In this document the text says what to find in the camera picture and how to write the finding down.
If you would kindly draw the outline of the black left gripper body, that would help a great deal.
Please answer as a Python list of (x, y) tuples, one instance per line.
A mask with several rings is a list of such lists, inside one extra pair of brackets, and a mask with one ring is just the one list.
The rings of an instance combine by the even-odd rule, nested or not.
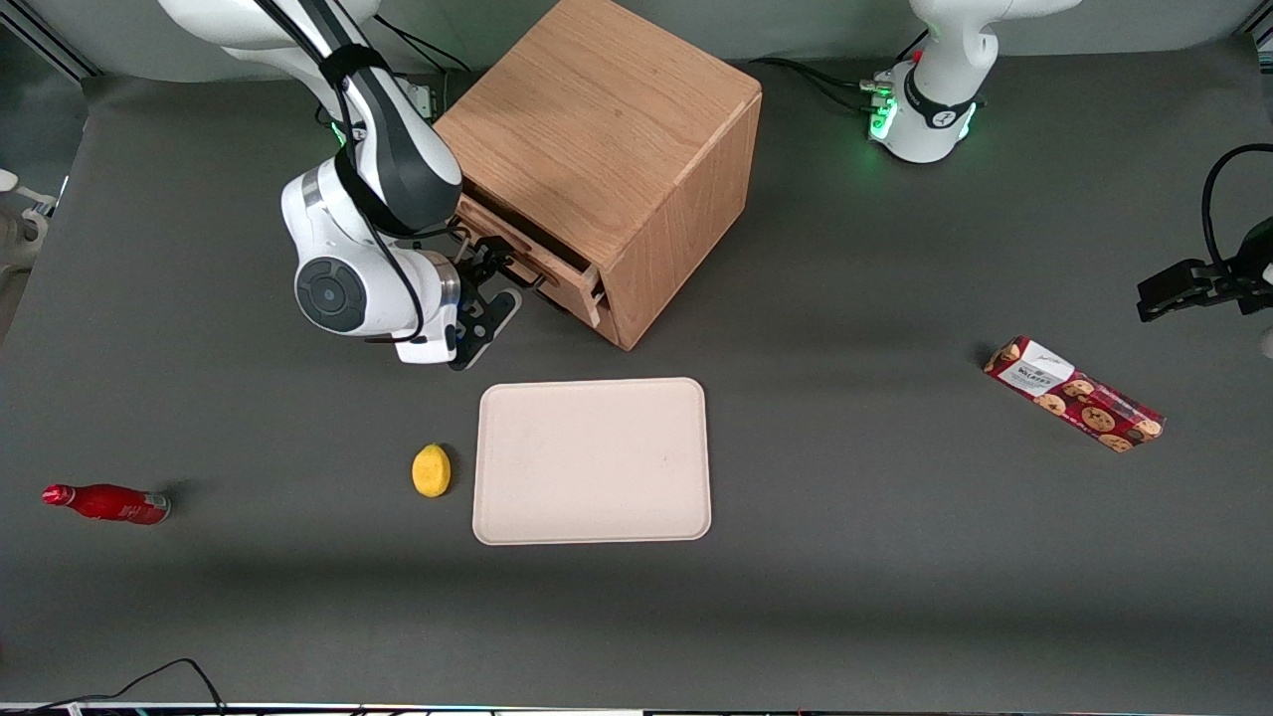
[(1272, 307), (1272, 218), (1249, 231), (1237, 254), (1222, 259), (1214, 245), (1213, 226), (1206, 224), (1206, 250), (1214, 271), (1214, 302), (1236, 302), (1241, 313)]

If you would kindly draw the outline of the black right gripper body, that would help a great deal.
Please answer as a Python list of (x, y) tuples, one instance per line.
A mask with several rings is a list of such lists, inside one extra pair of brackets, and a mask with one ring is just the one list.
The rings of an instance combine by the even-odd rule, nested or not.
[(460, 303), (454, 319), (454, 359), (449, 361), (449, 368), (460, 372), (468, 369), (495, 341), (521, 308), (522, 299), (516, 289), (482, 297), (481, 287), (488, 279), (468, 279), (465, 260), (454, 268), (460, 276)]

